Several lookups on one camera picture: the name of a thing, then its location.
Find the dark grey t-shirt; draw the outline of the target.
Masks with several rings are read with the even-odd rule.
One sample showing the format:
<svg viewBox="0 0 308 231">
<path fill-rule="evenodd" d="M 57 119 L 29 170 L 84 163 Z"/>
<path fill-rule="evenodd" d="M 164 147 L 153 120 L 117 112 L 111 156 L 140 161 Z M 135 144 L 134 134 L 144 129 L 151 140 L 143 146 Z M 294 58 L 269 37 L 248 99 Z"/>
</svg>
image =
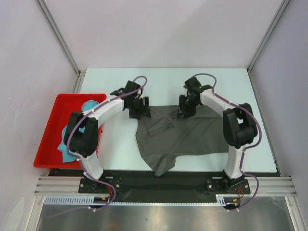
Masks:
<svg viewBox="0 0 308 231">
<path fill-rule="evenodd" d="M 151 117 L 138 120 L 136 141 L 142 159 L 157 177 L 171 170 L 178 156 L 226 153 L 222 117 L 208 106 L 198 106 L 189 118 L 178 107 L 151 106 Z"/>
</svg>

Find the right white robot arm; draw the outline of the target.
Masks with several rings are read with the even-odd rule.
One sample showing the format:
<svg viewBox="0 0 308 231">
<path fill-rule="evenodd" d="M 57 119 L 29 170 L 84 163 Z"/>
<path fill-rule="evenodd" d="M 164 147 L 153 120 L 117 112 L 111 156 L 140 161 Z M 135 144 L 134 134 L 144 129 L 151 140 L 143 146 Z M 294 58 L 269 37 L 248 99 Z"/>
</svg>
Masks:
<svg viewBox="0 0 308 231">
<path fill-rule="evenodd" d="M 189 118 L 196 114 L 198 105 L 210 107 L 223 118 L 223 136 L 229 146 L 227 164 L 223 170 L 222 188 L 233 193 L 244 181 L 244 155 L 249 144 L 260 132 L 250 104 L 234 104 L 218 95 L 214 86 L 202 85 L 196 74 L 185 81 L 187 93 L 179 96 L 178 117 Z"/>
</svg>

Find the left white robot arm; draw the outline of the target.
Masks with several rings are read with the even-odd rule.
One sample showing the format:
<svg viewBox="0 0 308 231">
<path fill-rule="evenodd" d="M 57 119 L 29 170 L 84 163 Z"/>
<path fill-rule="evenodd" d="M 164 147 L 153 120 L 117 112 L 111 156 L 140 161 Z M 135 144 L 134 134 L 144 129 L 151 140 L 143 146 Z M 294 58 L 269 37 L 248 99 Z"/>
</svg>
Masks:
<svg viewBox="0 0 308 231">
<path fill-rule="evenodd" d="M 115 114 L 128 110 L 131 119 L 150 118 L 149 97 L 143 97 L 144 85 L 136 81 L 128 81 L 126 86 L 113 91 L 97 106 L 84 112 L 72 112 L 66 126 L 63 143 L 66 153 L 80 162 L 84 175 L 91 179 L 89 186 L 95 192 L 106 188 L 106 180 L 102 178 L 103 167 L 97 157 L 99 144 L 98 129 Z"/>
</svg>

